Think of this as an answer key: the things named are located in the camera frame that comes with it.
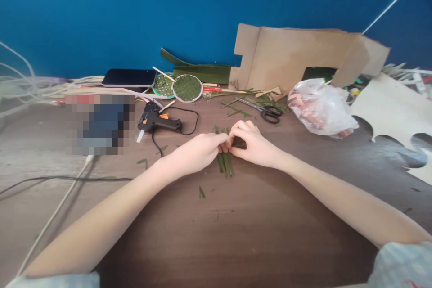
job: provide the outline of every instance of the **power cord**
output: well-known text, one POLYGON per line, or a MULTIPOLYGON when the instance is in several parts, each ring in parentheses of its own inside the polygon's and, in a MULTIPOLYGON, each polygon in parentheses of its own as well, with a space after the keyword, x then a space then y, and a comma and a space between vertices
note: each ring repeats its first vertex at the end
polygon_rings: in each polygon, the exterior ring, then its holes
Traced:
MULTIPOLYGON (((80 173, 78 173, 78 175, 76 176, 77 178, 81 177, 81 175, 84 173, 86 168, 93 161, 94 157, 95 157, 94 155, 89 155, 87 157, 87 159, 85 159, 85 164, 84 164, 83 168, 81 169, 80 173)), ((45 235, 47 229, 49 228, 49 226, 53 222, 54 218, 57 216, 60 209, 63 207, 64 203, 66 202, 66 199, 70 196, 70 194, 71 194, 73 188, 75 187, 75 185, 77 184, 77 182, 78 182, 78 180, 74 180, 74 182, 72 182, 72 185, 70 186, 69 190, 64 195, 60 204, 57 206, 57 209, 54 211, 54 214, 52 214, 52 216, 50 217, 50 219, 48 220, 48 222, 45 224, 44 228, 42 229, 41 233, 38 235, 36 241, 34 242, 33 246, 31 247, 30 251, 28 252, 26 258, 24 259, 24 262, 22 263, 21 267, 19 268, 18 273, 17 273, 17 277, 19 277, 23 273, 25 268, 27 267, 27 263, 30 260, 30 258, 32 257, 32 255, 33 255, 34 251, 36 250, 37 246, 39 245, 40 241, 42 240, 42 237, 45 235)))
POLYGON ((42 180, 41 182, 38 183, 41 184, 44 181, 47 180, 51 180, 51 179, 62 179, 62 180, 78 180, 78 181, 82 181, 82 182, 113 182, 113 181, 131 181, 131 178, 114 178, 114 179, 109 179, 109 178, 76 178, 76 177, 69 177, 69 176, 64 176, 64 175, 50 175, 50 176, 46 176, 46 177, 38 177, 38 178, 30 178, 30 179, 25 179, 23 181, 17 182, 15 184, 13 184, 10 187, 7 187, 6 189, 0 191, 0 195, 4 194, 6 191, 11 190, 12 188, 23 184, 24 182, 28 182, 28 181, 36 181, 36 180, 42 180))
MULTIPOLYGON (((190 133, 187 133, 187 134, 183 134, 182 132, 180 132, 180 134, 182 134, 182 135, 191 135, 191 134, 195 133, 195 131, 197 130, 198 119, 199 119, 199 114, 198 114, 198 112, 196 112, 195 110, 189 110, 189 109, 178 108, 178 107, 173 107, 173 106, 167 107, 166 110, 171 109, 171 108, 179 109, 179 110, 183 110, 183 111, 189 111, 189 112, 191 112, 191 113, 195 113, 195 114, 197 114, 197 120, 196 120, 196 122, 195 122, 195 127, 193 128, 193 131, 190 132, 190 133)), ((153 141, 154 145, 157 147, 157 149, 159 150, 159 152, 161 153, 161 158, 162 158, 162 157, 163 157, 163 151, 161 150, 161 148, 159 147, 159 145, 156 144, 156 142, 155 142, 155 140, 154 140, 154 133, 155 133, 155 132, 156 132, 156 131, 153 131, 153 133, 152 133, 152 141, 153 141)))

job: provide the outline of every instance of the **scissors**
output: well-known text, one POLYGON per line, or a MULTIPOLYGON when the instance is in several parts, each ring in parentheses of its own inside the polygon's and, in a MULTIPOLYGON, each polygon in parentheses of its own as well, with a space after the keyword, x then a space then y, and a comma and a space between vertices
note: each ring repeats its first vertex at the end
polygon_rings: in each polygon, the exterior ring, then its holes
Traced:
POLYGON ((277 124, 280 122, 280 116, 283 115, 283 111, 280 110, 279 108, 275 107, 275 106, 264 106, 264 107, 260 107, 257 106, 253 103, 250 103, 249 101, 240 99, 239 101, 241 101, 242 103, 245 103, 248 106, 251 106, 257 110, 259 110, 261 112, 261 116, 264 118, 264 120, 266 122, 272 123, 272 124, 277 124))

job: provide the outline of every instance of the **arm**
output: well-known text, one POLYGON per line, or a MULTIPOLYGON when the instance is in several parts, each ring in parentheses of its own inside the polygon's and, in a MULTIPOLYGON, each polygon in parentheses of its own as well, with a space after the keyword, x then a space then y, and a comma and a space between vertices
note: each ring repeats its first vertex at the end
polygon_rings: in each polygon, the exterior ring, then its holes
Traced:
POLYGON ((88 273, 145 205, 176 179, 202 170, 227 152, 227 134, 200 134, 100 202, 61 233, 24 271, 28 277, 88 273))
POLYGON ((230 138, 239 136, 247 149, 230 152, 247 161, 282 170, 296 179, 328 209, 377 247, 388 242, 432 241, 416 222, 373 195, 285 153, 267 141, 251 121, 239 121, 230 138))

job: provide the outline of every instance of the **sleeve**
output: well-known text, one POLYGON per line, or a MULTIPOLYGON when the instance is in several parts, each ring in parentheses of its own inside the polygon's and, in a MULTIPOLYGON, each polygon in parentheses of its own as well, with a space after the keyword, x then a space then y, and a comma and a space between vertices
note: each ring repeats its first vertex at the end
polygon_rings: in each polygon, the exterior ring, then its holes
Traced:
POLYGON ((15 278, 6 288, 99 288, 99 274, 65 274, 55 277, 15 278))
POLYGON ((379 251, 369 288, 432 287, 432 242, 388 243, 379 251))

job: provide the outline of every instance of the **brown table surface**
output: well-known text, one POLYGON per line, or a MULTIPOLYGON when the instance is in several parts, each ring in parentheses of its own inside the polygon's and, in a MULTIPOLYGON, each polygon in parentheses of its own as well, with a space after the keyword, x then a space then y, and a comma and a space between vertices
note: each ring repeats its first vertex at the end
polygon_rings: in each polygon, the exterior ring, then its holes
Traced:
MULTIPOLYGON (((228 117, 232 111, 221 109, 218 102, 228 100, 176 106, 200 113, 196 134, 211 133, 214 125, 231 127, 241 117, 228 117)), ((371 128, 361 120, 354 134, 333 140, 310 133, 292 112, 275 127, 258 111, 241 103, 236 106, 252 114, 250 119, 262 134, 281 149, 401 211, 411 208, 408 215, 432 232, 432 187, 403 169, 405 160, 421 165, 421 155, 383 136, 372 143, 371 128)), ((137 103, 136 118, 143 108, 144 103, 137 103)), ((64 153, 63 112, 34 106, 0 120, 0 189, 30 177, 77 175, 84 157, 64 153)), ((170 118, 181 118, 184 132, 193 127, 193 113, 168 112, 170 118)), ((155 138, 160 146, 169 145, 164 152, 169 154, 192 136, 158 130, 155 138)), ((430 147, 430 139, 414 141, 430 147)), ((158 159, 156 153, 147 135, 123 156, 99 158, 91 176, 135 177, 145 168, 145 163, 136 162, 146 158, 151 166, 158 159)), ((158 194, 97 266, 101 286, 332 287, 367 280, 377 253, 371 243, 290 176, 237 158, 233 165, 232 178, 220 174, 214 161, 158 194), (205 199, 199 197, 199 186, 205 199)), ((36 253, 123 185, 78 186, 36 253)), ((0 286, 14 277, 69 186, 67 180, 50 180, 22 185, 0 197, 0 286)))

